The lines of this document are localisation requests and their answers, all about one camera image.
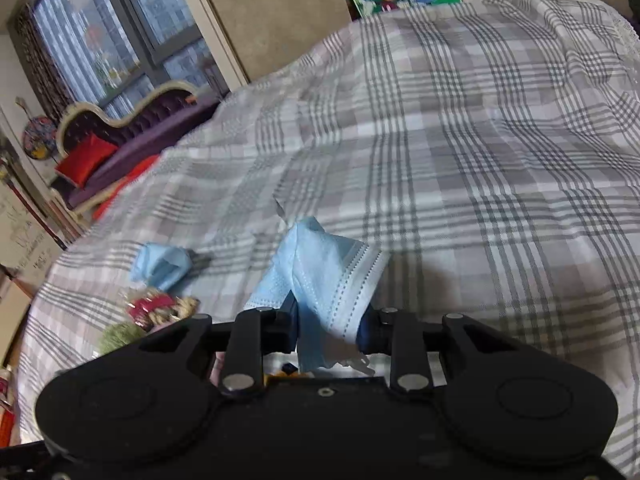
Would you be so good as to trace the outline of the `light blue face mask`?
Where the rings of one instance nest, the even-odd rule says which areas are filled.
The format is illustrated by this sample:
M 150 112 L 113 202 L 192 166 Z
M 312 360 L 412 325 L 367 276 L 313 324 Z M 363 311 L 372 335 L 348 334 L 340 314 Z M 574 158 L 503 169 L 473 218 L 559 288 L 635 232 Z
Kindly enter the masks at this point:
M 277 309 L 293 295 L 300 369 L 338 364 L 371 375 L 356 339 L 389 258 L 360 240 L 326 232 L 314 217 L 303 218 L 286 233 L 245 307 Z

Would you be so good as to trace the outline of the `crumpled blue face mask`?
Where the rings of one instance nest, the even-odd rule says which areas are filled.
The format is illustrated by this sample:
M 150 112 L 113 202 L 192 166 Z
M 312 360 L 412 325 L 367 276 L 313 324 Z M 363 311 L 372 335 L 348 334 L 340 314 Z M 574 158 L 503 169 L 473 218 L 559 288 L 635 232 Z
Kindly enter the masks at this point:
M 168 292 L 192 269 L 191 253 L 178 246 L 146 243 L 129 272 L 130 281 Z

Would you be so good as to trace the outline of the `green fuzzy ball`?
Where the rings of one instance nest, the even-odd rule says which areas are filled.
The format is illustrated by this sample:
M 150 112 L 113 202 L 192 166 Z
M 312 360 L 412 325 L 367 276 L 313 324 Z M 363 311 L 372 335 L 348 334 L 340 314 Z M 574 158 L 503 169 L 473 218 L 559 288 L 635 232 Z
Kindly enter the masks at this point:
M 105 356 L 107 353 L 125 347 L 145 335 L 146 331 L 143 328 L 131 322 L 121 322 L 107 326 L 99 340 L 99 355 Z

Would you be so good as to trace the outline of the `grey plaid bed cover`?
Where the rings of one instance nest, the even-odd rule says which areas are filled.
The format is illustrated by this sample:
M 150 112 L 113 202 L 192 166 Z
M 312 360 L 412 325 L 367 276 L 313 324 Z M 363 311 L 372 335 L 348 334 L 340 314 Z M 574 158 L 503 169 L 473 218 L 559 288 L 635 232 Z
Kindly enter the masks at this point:
M 124 315 L 146 242 L 191 249 L 186 291 L 235 318 L 314 217 L 390 257 L 379 307 L 460 312 L 602 377 L 606 458 L 639 471 L 639 38 L 600 0 L 381 13 L 235 92 L 52 266 L 16 374 L 17 433 Z

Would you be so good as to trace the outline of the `purple chaise sofa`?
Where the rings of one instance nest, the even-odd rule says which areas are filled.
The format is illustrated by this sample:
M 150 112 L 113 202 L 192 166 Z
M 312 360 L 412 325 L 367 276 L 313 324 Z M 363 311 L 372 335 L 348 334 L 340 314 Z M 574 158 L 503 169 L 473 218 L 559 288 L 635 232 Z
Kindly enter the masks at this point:
M 221 97 L 213 90 L 172 80 L 154 89 L 120 119 L 108 117 L 102 108 L 91 103 L 70 105 L 56 133 L 62 160 L 92 132 L 117 145 L 118 150 L 99 166 L 83 188 L 74 188 L 57 176 L 51 183 L 51 192 L 67 211 L 81 214 L 139 162 L 175 145 L 212 118 L 220 102 Z

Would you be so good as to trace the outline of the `red cushion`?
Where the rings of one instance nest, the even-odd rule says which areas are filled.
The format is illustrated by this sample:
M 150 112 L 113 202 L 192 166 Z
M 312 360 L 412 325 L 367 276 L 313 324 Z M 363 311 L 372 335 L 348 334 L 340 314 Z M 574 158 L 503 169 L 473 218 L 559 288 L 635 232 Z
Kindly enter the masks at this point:
M 99 166 L 117 150 L 117 145 L 92 132 L 55 167 L 55 172 L 74 188 L 83 188 Z

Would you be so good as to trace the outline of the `round colourful wall ornament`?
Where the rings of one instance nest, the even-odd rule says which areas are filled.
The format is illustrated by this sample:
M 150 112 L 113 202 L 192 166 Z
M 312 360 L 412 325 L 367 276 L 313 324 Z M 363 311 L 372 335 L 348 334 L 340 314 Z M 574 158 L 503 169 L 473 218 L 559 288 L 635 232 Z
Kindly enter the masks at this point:
M 15 104 L 25 113 L 27 122 L 22 133 L 24 153 L 33 160 L 48 160 L 58 154 L 56 125 L 46 115 L 34 116 L 23 98 L 17 96 Z

